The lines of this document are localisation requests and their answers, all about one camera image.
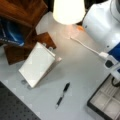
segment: cable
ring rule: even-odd
[[[93,53],[97,54],[99,57],[103,58],[104,60],[107,60],[107,59],[108,59],[108,56],[109,56],[108,53],[106,53],[106,52],[100,52],[100,53],[99,53],[99,52],[93,50],[92,48],[86,46],[85,44],[83,44],[83,43],[80,42],[79,40],[77,40],[77,39],[75,39],[75,38],[72,38],[72,37],[71,37],[71,39],[74,40],[74,41],[76,41],[76,42],[78,42],[78,43],[81,44],[83,47],[87,48],[88,50],[92,51]]]
[[[98,53],[97,51],[93,50],[92,48],[86,46],[85,44],[83,44],[83,43],[80,42],[79,40],[77,40],[77,39],[75,39],[75,38],[72,38],[72,37],[71,37],[71,39],[74,40],[74,41],[76,41],[76,42],[78,42],[78,43],[80,43],[83,47],[87,48],[88,50],[92,51],[93,53],[95,53],[95,54],[97,54],[97,55],[100,54],[100,53]]]
[[[114,81],[115,81],[115,78],[113,77],[112,80],[111,80],[111,84],[112,84],[114,87],[120,87],[120,82],[114,84]]]

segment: pen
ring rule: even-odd
[[[64,94],[65,94],[66,91],[68,90],[69,86],[70,86],[70,83],[67,83],[67,84],[65,85],[65,88],[64,88],[64,90],[63,90],[63,93],[62,93],[61,97],[59,98],[59,100],[58,100],[58,102],[57,102],[57,104],[56,104],[56,109],[58,108],[58,106],[60,105],[62,99],[64,98]]]

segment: gray floor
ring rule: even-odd
[[[0,120],[40,120],[0,83]]]

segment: white table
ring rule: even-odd
[[[62,27],[53,20],[52,13],[45,15],[37,26],[38,33],[49,32],[57,46],[54,52],[63,60],[36,88],[30,90],[21,83],[24,78],[18,69],[23,62],[9,66],[2,47],[0,80],[42,120],[102,120],[86,103],[106,78],[108,71],[104,69],[103,61],[98,56],[64,38],[61,34]],[[102,49],[85,32],[80,31],[77,38],[95,50]],[[67,82],[70,82],[70,88],[58,109],[55,109]]]

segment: white robot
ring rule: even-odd
[[[82,26],[109,54],[105,66],[111,71],[113,85],[120,86],[120,0],[92,5]]]

